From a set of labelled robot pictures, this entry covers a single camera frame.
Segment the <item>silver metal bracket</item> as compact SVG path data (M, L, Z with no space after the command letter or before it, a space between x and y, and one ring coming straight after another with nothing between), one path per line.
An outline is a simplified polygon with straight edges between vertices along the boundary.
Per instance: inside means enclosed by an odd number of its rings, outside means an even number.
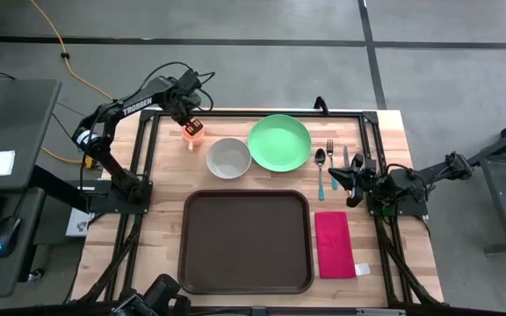
M407 316L404 310L388 308L357 308L357 316Z

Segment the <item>red cloth napkin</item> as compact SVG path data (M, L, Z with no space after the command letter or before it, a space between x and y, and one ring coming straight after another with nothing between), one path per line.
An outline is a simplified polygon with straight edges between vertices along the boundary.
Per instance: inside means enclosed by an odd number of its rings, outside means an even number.
M345 212L317 212L314 221L320 278L348 279L371 273L366 262L354 261Z

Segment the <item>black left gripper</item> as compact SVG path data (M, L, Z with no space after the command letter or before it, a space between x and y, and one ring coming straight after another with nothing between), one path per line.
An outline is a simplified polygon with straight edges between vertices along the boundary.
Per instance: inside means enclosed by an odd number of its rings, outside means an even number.
M186 132L197 134L203 130L204 125L197 119L194 121L191 111L200 103L199 98L196 96L195 90L188 93L182 90L177 80L174 77L161 77L161 82L167 85L161 99L161 109L166 111L179 125L185 125Z

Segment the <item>teal-handled metal spoon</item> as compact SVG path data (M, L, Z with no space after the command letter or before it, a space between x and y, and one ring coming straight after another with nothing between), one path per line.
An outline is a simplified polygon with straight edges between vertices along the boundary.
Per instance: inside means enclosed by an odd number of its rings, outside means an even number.
M318 167L318 199L323 201L325 199L325 193L322 180L322 167L326 161L326 154L323 148L318 148L316 150L314 161Z

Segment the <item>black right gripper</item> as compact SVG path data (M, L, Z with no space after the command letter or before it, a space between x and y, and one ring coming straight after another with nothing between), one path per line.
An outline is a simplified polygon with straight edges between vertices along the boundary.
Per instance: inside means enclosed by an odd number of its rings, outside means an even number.
M377 171L375 160L355 154L349 168L329 168L328 172L343 188L349 188L351 195L346 200L349 207L357 206L365 193L376 202L385 201L385 173Z

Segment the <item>black aluminium table frame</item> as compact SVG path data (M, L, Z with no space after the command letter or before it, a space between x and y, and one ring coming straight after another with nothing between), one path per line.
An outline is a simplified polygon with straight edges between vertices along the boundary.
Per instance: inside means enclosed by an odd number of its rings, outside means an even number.
M318 200L318 168L314 151L333 139L335 165L343 165L343 146L350 158L363 152L356 118L338 118L321 114L298 118L311 134L314 146L309 160L289 173L274 173L252 162L248 172L235 180L222 180L206 167L209 147L222 138L247 142L250 129L260 116L246 117L250 109L230 109L233 117L222 117L224 110L212 111L199 118L205 125L205 138L189 151L178 125L161 117L150 175L154 183L151 209L143 217L132 287L143 293L159 274L177 278L179 245L185 200L196 190L217 189L291 189L302 193L309 203L311 222L316 212L347 213L354 261L368 263L370 274L352 279L320 279L313 237L314 281L311 287L293 295L189 295L193 306L285 306L285 307L384 307L387 305L375 224L365 201L347 208L346 192L331 189L330 176L323 174L325 200ZM378 119L386 162L412 167L404 125L399 111L370 111ZM423 223L412 217L400 217L399 228L405 260L428 293L444 301L430 238ZM119 225L118 214L107 214L89 228L71 298L80 298L98 280L112 259ZM312 224L312 236L315 234Z

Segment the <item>black computer mouse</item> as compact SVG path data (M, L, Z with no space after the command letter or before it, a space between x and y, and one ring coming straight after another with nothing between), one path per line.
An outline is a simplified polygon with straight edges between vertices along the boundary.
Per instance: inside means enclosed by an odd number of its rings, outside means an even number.
M9 256L17 246L21 218L6 217L0 222L0 258Z

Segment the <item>white cardboard box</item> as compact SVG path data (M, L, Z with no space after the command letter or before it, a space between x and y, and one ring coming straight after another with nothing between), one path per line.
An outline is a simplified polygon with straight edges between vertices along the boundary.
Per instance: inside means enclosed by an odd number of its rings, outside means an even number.
M86 213L72 208L65 236L74 238L86 237L88 234L88 226L93 218L93 213Z

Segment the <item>green plastic plate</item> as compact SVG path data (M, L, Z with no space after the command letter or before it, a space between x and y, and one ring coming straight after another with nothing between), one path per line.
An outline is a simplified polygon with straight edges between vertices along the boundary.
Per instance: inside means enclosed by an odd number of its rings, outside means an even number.
M253 160L274 172L300 168L311 156L312 140L296 118L274 114L258 120L249 131L248 147Z

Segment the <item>orange plastic cup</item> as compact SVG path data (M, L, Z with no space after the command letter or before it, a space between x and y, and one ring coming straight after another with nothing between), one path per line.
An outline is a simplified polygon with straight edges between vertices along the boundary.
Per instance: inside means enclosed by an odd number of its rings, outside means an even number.
M205 137L205 131L206 131L206 129L204 127L201 127L198 132L191 135L187 132L185 127L181 128L182 137L186 141L187 147L190 151L192 151L195 147L197 147L202 142L202 140Z

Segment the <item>brown plastic tray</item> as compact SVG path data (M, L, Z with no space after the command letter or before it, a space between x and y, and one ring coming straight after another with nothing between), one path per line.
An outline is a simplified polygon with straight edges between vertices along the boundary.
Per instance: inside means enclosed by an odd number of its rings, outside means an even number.
M296 190L198 190L184 203L177 279L196 295L300 294L314 281Z

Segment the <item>teal-handled metal fork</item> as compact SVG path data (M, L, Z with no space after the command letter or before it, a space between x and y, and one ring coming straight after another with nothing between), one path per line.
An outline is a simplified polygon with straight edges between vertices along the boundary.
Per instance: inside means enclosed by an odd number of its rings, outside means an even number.
M330 167L334 168L333 154L334 154L334 142L332 139L327 139L326 154L330 160ZM331 186L333 190L338 189L338 182L334 177L331 177Z

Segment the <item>pale grey bowl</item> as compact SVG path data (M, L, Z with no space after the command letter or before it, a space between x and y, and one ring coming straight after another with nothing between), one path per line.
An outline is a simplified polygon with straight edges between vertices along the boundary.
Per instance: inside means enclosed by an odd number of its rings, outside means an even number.
M245 174L251 164L249 147L241 140L224 138L216 141L206 155L206 166L221 179L236 179Z

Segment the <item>dark grey desk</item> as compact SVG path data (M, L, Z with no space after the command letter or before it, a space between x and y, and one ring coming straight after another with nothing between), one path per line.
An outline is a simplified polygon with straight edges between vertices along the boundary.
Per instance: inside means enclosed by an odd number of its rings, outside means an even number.
M21 218L17 246L0 258L0 298L10 296L29 274L34 232L46 199L36 179L36 160L60 88L56 80L0 82L0 151L15 152L12 173L0 176L0 222Z

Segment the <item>black bulky object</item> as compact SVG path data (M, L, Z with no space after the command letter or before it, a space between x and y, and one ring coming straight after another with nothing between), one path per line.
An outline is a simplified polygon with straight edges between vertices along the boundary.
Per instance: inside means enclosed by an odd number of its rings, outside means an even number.
M160 274L141 295L127 296L110 316L190 316L191 300L180 295L181 285L171 276Z

